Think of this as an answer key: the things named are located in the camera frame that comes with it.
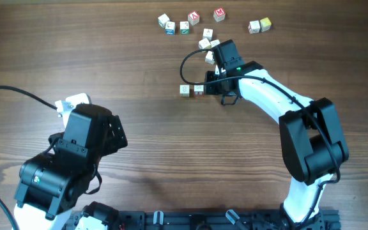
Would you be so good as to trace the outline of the green edged animal wooden block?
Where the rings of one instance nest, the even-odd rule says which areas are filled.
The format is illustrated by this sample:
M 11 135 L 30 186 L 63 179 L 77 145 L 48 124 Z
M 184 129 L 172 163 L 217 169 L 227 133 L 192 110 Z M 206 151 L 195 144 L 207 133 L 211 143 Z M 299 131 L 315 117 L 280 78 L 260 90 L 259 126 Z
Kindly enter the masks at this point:
M 213 52 L 212 51 L 208 51 L 206 53 L 206 57 L 205 57 L 205 61 L 211 65 L 215 64 L 215 58 L 213 56 Z

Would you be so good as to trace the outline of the red I wooden block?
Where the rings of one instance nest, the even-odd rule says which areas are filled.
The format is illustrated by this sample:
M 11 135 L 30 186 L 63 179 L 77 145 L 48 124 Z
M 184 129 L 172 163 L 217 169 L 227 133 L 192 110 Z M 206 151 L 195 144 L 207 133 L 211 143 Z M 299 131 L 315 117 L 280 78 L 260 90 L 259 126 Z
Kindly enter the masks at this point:
M 203 85 L 195 85 L 194 86 L 194 95 L 195 96 L 204 95 L 204 86 Z

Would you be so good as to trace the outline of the wooden block with figure eight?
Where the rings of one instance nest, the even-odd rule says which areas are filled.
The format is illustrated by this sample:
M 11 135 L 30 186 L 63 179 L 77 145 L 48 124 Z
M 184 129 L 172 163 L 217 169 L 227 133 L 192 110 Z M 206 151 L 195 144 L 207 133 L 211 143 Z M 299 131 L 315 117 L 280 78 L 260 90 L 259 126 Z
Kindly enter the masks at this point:
M 181 97 L 190 96 L 190 86 L 189 85 L 180 85 L 180 96 Z

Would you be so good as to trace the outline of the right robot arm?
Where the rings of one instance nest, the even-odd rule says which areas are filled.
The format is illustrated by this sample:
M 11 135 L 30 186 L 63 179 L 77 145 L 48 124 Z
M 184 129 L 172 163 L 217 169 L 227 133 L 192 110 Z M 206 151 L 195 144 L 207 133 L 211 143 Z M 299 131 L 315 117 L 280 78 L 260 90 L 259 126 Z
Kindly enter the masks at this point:
M 243 98 L 279 125 L 284 164 L 292 176 L 283 210 L 292 228 L 314 221 L 327 184 L 340 180 L 349 150 L 334 104 L 312 100 L 277 82 L 259 63 L 245 63 L 232 40 L 211 49 L 214 72 L 206 73 L 208 94 Z

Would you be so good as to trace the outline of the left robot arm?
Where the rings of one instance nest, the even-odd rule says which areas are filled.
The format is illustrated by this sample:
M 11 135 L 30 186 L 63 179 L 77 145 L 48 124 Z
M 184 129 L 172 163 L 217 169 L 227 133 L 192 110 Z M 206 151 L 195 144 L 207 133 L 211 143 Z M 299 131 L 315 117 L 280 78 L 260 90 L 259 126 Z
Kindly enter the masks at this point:
M 127 144 L 119 116 L 99 105 L 77 105 L 64 132 L 52 134 L 49 147 L 20 168 L 16 229 L 61 229 L 78 198 L 98 192 L 89 184 L 94 178 L 102 180 L 101 159 Z

